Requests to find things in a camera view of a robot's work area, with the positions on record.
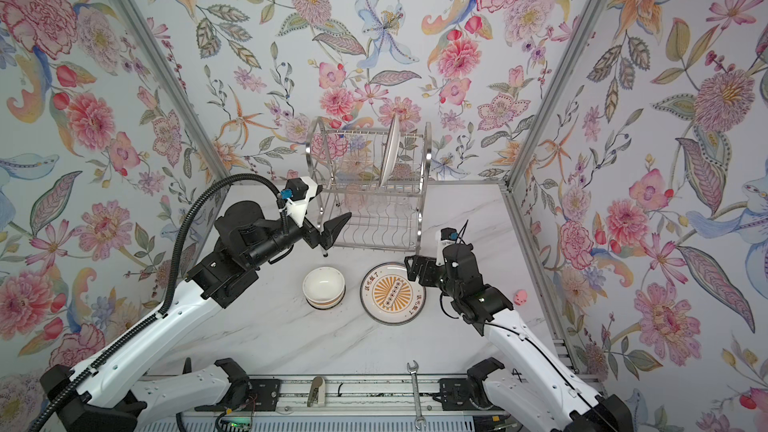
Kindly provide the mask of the orange striped plate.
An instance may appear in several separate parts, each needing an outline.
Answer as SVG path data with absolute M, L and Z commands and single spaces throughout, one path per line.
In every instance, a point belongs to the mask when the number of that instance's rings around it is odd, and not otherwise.
M 397 163 L 400 142 L 400 119 L 397 115 L 392 118 L 389 126 L 383 153 L 379 186 L 384 187 L 394 172 Z
M 360 286 L 363 309 L 388 313 L 423 309 L 426 298 L 426 288 L 408 281 L 402 263 L 390 262 L 374 267 L 363 277 Z

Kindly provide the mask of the orange bowl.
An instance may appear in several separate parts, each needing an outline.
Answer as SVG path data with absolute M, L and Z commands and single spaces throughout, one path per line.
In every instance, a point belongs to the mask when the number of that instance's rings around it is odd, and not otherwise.
M 333 267 L 319 267 L 310 271 L 302 282 L 302 293 L 310 300 L 327 302 L 346 294 L 343 274 Z

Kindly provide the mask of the white patterned plate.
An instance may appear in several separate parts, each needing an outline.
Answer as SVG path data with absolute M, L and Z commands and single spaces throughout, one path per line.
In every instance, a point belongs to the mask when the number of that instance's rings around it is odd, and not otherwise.
M 388 313 L 379 309 L 364 309 L 368 317 L 385 326 L 402 326 L 413 322 L 422 312 L 422 308 L 406 310 L 404 312 Z

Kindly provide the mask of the cream white bowl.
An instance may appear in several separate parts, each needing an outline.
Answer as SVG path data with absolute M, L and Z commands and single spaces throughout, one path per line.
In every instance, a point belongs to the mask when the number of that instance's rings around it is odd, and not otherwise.
M 307 302 L 308 304 L 309 304 L 309 303 L 312 303 L 312 304 L 316 304 L 316 305 L 320 305 L 320 306 L 323 306 L 323 305 L 331 305 L 331 304 L 337 304 L 337 303 L 340 303 L 340 304 L 341 304 L 341 302 L 343 301 L 344 297 L 345 297 L 345 295 L 344 295 L 344 294 L 341 294 L 341 295 L 339 295 L 338 297 L 336 297 L 335 299 L 333 299 L 333 300 L 330 300 L 330 301 L 327 301 L 327 302 L 319 302 L 319 301 L 314 301 L 314 300 L 310 300 L 309 298 L 306 298 L 306 302 Z

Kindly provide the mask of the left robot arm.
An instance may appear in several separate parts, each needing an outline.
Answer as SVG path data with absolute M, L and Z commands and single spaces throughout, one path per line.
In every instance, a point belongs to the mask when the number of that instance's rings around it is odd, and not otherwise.
M 140 379 L 182 338 L 233 305 L 257 281 L 261 266 L 286 257 L 299 241 L 324 250 L 334 245 L 351 215 L 317 229 L 305 217 L 307 204 L 289 203 L 278 219 L 265 218 L 254 201 L 231 205 L 215 222 L 213 251 L 171 286 L 155 311 L 98 354 L 43 374 L 49 404 L 30 430 L 42 430 L 56 416 L 68 431 L 134 431 L 198 406 L 244 405 L 252 395 L 251 379 L 232 358 L 169 379 Z

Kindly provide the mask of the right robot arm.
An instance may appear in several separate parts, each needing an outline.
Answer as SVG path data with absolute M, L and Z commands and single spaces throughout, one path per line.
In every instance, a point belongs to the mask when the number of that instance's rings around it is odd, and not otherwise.
M 442 241 L 437 257 L 407 256 L 404 264 L 409 281 L 450 297 L 458 317 L 504 356 L 467 371 L 479 407 L 498 407 L 530 431 L 634 429 L 622 399 L 601 395 L 570 370 L 533 333 L 513 302 L 484 281 L 470 244 Z

